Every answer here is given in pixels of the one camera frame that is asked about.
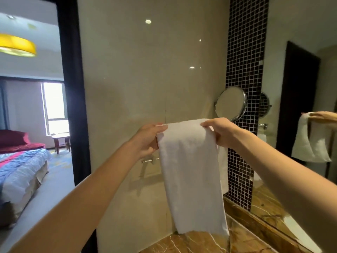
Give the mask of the person's left hand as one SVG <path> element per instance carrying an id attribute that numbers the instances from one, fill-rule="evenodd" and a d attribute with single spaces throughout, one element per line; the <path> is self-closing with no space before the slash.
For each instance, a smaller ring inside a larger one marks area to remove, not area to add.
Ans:
<path id="1" fill-rule="evenodd" d="M 157 135 L 168 129 L 167 124 L 146 124 L 128 140 L 128 150 L 140 160 L 159 149 Z"/>

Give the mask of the person's right hand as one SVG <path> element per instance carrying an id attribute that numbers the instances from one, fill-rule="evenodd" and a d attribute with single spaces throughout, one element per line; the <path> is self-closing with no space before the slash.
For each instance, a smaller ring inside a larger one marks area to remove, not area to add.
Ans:
<path id="1" fill-rule="evenodd" d="M 231 148 L 237 150 L 242 146 L 249 131 L 238 127 L 236 124 L 228 120 L 227 118 L 221 119 L 221 138 L 216 141 L 219 146 L 225 148 Z"/>

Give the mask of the white towel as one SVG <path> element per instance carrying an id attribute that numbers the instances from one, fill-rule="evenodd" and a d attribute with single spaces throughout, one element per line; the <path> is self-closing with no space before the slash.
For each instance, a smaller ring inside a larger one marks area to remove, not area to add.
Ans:
<path id="1" fill-rule="evenodd" d="M 157 134 L 166 197 L 180 234 L 229 236 L 223 195 L 228 192 L 227 149 L 216 143 L 208 119 L 168 124 Z"/>

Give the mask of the person's left forearm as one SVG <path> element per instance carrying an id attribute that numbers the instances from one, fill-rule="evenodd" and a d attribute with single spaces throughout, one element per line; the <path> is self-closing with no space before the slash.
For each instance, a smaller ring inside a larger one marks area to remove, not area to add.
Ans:
<path id="1" fill-rule="evenodd" d="M 124 143 L 32 227 L 8 253 L 80 253 L 132 166 L 135 143 Z"/>

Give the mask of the person's right forearm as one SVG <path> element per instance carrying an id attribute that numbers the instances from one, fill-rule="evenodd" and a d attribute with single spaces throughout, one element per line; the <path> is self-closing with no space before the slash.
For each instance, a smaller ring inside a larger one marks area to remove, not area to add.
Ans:
<path id="1" fill-rule="evenodd" d="M 337 253 L 337 185 L 241 128 L 234 149 L 262 178 L 286 211 L 324 253 Z"/>

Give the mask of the round chrome magnifying mirror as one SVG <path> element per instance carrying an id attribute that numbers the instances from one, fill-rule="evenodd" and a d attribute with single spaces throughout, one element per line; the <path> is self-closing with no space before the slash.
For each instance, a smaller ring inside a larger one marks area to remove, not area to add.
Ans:
<path id="1" fill-rule="evenodd" d="M 239 120 L 247 108 L 247 95 L 239 86 L 227 87 L 217 98 L 214 110 L 218 118 L 227 118 L 231 122 Z"/>

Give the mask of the chrome towel bar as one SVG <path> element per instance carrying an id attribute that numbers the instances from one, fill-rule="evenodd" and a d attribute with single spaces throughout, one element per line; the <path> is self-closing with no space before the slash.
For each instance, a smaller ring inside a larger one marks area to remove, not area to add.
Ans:
<path id="1" fill-rule="evenodd" d="M 141 163 L 151 163 L 152 165 L 154 165 L 155 163 L 157 163 L 158 161 L 160 160 L 160 157 L 159 156 L 156 156 L 156 155 L 150 155 L 150 156 L 147 156 L 146 158 L 142 159 L 141 160 Z"/>

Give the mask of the window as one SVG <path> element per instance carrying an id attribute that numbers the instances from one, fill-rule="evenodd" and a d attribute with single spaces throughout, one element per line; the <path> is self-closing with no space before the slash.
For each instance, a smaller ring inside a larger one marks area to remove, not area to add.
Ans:
<path id="1" fill-rule="evenodd" d="M 41 95 L 47 135 L 69 133 L 69 121 L 65 85 L 56 82 L 42 82 Z"/>

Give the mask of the bed with blue patterned cover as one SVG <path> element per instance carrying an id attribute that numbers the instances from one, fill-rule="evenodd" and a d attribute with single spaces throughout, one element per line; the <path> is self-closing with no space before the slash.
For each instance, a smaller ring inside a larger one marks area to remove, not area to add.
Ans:
<path id="1" fill-rule="evenodd" d="M 0 229 L 15 224 L 48 173 L 46 149 L 0 154 Z"/>

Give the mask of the red pillow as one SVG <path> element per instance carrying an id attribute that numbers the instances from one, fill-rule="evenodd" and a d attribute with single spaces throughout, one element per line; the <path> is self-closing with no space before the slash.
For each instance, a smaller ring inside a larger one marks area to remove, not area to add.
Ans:
<path id="1" fill-rule="evenodd" d="M 29 135 L 26 132 L 0 130 L 0 148 L 16 147 L 30 143 Z"/>

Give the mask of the grey curtain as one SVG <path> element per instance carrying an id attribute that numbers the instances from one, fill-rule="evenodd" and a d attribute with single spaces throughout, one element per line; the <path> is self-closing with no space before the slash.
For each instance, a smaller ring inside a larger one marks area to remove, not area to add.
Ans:
<path id="1" fill-rule="evenodd" d="M 0 130 L 10 129 L 6 82 L 0 80 Z"/>

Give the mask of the yellow round ceiling lamp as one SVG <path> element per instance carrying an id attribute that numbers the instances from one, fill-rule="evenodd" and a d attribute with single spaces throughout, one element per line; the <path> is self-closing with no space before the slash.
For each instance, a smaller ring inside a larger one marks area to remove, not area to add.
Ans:
<path id="1" fill-rule="evenodd" d="M 0 52 L 30 58 L 36 56 L 36 46 L 27 39 L 14 35 L 0 34 Z"/>

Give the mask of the large wall mirror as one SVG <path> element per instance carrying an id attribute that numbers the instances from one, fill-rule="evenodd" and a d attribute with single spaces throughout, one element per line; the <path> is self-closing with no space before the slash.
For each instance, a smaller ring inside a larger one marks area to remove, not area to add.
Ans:
<path id="1" fill-rule="evenodd" d="M 269 0 L 258 136 L 337 185 L 337 0 Z"/>

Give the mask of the dark door frame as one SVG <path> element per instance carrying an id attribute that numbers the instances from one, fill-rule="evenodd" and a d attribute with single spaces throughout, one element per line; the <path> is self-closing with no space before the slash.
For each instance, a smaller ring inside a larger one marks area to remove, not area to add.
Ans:
<path id="1" fill-rule="evenodd" d="M 91 174 L 78 2 L 44 1 L 57 6 L 74 184 L 77 186 Z"/>

